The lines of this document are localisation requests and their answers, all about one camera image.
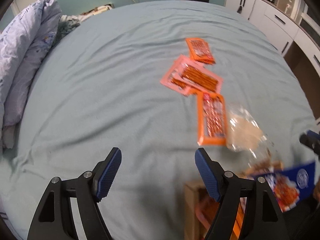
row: wrinkled sheet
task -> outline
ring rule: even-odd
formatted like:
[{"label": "wrinkled sheet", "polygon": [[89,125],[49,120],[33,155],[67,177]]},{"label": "wrinkled sheet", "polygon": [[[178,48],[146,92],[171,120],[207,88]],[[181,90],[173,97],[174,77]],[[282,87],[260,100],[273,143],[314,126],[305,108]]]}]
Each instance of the wrinkled sheet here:
[{"label": "wrinkled sheet", "polygon": [[[200,179],[196,97],[159,81],[186,37],[205,39],[224,79],[289,167],[314,159],[299,134],[314,117],[298,80],[253,25],[221,6],[192,1],[134,4],[89,18],[47,55],[33,82],[16,147],[0,162],[0,194],[17,232],[28,228],[50,179],[78,177],[119,147],[122,164],[99,207],[115,240],[183,239],[183,184]],[[225,170],[247,156],[205,147]],[[76,227],[81,228],[79,215]],[[83,239],[83,230],[79,238]]]}]

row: pink packaging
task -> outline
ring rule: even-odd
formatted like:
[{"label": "pink packaging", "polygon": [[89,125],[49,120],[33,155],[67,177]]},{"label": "pink packaging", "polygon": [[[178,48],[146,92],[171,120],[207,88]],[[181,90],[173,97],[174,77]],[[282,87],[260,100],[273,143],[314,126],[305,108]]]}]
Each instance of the pink packaging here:
[{"label": "pink packaging", "polygon": [[[205,77],[206,79],[210,80],[210,79],[215,79],[217,81],[217,84],[215,86],[215,91],[209,90],[204,88],[201,84],[195,83],[192,80],[188,79],[187,77],[183,77],[183,74],[185,73],[185,70],[188,67],[193,67],[196,70],[198,70],[199,72],[201,72],[201,75],[203,75],[203,77]],[[185,84],[194,87],[202,92],[206,92],[206,93],[217,93],[219,94],[221,91],[221,87],[222,87],[222,83],[223,83],[223,78],[214,74],[213,72],[205,69],[203,66],[199,66],[198,62],[195,62],[191,59],[188,58],[188,60],[184,60],[183,62],[181,62],[179,64],[179,67],[177,69],[177,71],[175,72],[175,74],[173,75],[173,78],[176,80],[179,80],[181,82],[184,82]]]},{"label": "pink packaging", "polygon": [[177,58],[177,60],[175,60],[173,62],[173,65],[169,69],[169,71],[160,80],[160,83],[166,87],[169,87],[170,89],[172,89],[174,91],[177,91],[178,93],[181,93],[184,96],[190,95],[191,89],[192,89],[192,87],[190,85],[186,84],[184,81],[181,81],[181,80],[179,80],[179,81],[174,80],[174,75],[177,73],[179,67],[181,65],[185,65],[185,63],[189,64],[190,62],[197,65],[199,68],[204,68],[203,63],[195,62],[184,55],[180,55]]}]

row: blue snack package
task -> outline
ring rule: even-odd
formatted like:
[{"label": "blue snack package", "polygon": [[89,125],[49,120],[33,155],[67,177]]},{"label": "blue snack package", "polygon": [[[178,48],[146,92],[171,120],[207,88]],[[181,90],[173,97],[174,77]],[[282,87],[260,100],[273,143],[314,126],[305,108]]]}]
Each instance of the blue snack package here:
[{"label": "blue snack package", "polygon": [[309,197],[315,187],[315,162],[283,171],[255,175],[264,177],[276,196],[282,212]]}]

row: cabinet drawer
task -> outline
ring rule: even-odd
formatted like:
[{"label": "cabinet drawer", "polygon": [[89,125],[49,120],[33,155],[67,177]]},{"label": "cabinet drawer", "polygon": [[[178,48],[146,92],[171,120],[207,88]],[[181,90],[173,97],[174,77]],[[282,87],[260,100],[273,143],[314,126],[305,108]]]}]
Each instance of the cabinet drawer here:
[{"label": "cabinet drawer", "polygon": [[272,5],[269,5],[265,12],[265,16],[280,26],[291,38],[295,38],[299,27],[282,12],[274,8]]},{"label": "cabinet drawer", "polygon": [[320,76],[320,51],[305,32],[299,28],[294,41],[302,49]]},{"label": "cabinet drawer", "polygon": [[281,55],[285,55],[287,53],[293,39],[275,22],[270,20],[268,17],[263,16],[258,29],[266,35],[267,39]]}]

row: pink snack package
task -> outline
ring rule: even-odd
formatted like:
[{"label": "pink snack package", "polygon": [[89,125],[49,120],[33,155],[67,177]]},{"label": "pink snack package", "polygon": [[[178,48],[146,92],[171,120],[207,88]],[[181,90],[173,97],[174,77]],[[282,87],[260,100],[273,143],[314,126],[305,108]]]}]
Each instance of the pink snack package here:
[{"label": "pink snack package", "polygon": [[173,77],[177,73],[177,70],[181,65],[183,65],[185,62],[190,61],[195,63],[199,68],[203,68],[203,63],[195,62],[184,55],[180,55],[177,60],[173,62],[173,65],[171,66],[169,71],[160,80],[160,83],[174,91],[177,91],[178,93],[181,93],[184,96],[190,95],[192,87],[190,85],[187,85],[185,82],[177,80]]},{"label": "pink snack package", "polygon": [[223,83],[222,77],[189,58],[180,62],[173,78],[205,93],[219,94]]}]

